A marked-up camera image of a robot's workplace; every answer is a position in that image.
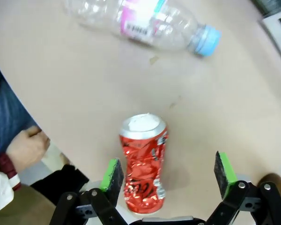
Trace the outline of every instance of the jeans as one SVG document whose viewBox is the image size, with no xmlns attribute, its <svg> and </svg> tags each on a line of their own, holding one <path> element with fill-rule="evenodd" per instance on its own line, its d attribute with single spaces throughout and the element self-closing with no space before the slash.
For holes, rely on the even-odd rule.
<svg viewBox="0 0 281 225">
<path fill-rule="evenodd" d="M 35 124 L 0 72 L 0 153 L 20 131 Z"/>
</svg>

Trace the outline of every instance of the clear plastic bottle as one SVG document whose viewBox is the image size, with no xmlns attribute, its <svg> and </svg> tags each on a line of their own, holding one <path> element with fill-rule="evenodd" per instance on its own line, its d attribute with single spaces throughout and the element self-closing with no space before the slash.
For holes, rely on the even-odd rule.
<svg viewBox="0 0 281 225">
<path fill-rule="evenodd" d="M 175 0 L 65 0 L 65 7 L 84 25 L 164 50 L 208 56 L 221 37 Z"/>
</svg>

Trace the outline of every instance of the crushed red can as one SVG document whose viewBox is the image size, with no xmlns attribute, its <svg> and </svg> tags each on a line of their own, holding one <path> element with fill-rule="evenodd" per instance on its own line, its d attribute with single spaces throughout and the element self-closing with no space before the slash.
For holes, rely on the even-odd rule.
<svg viewBox="0 0 281 225">
<path fill-rule="evenodd" d="M 163 206 L 165 190 L 160 182 L 168 131 L 153 114 L 141 114 L 123 122 L 120 141 L 127 159 L 124 197 L 135 213 L 153 213 Z"/>
</svg>

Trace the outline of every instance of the screw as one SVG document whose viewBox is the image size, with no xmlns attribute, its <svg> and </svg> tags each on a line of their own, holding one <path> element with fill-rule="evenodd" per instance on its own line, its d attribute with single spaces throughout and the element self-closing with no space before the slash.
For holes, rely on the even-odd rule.
<svg viewBox="0 0 281 225">
<path fill-rule="evenodd" d="M 238 184 L 238 187 L 241 188 L 241 189 L 243 189 L 243 188 L 245 188 L 245 184 L 244 184 L 243 182 L 240 182 L 240 183 Z"/>
<path fill-rule="evenodd" d="M 71 200 L 73 198 L 73 195 L 68 195 L 67 200 Z"/>
<path fill-rule="evenodd" d="M 269 184 L 265 184 L 264 189 L 269 191 L 271 189 L 271 186 Z"/>
<path fill-rule="evenodd" d="M 96 196 L 97 192 L 96 191 L 92 191 L 92 196 Z"/>
</svg>

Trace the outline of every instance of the fist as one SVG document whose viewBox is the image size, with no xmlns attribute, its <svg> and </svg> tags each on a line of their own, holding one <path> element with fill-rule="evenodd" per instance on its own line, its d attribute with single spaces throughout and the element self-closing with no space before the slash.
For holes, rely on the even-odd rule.
<svg viewBox="0 0 281 225">
<path fill-rule="evenodd" d="M 21 131 L 10 143 L 6 154 L 19 173 L 39 162 L 50 145 L 50 139 L 37 126 Z"/>
</svg>

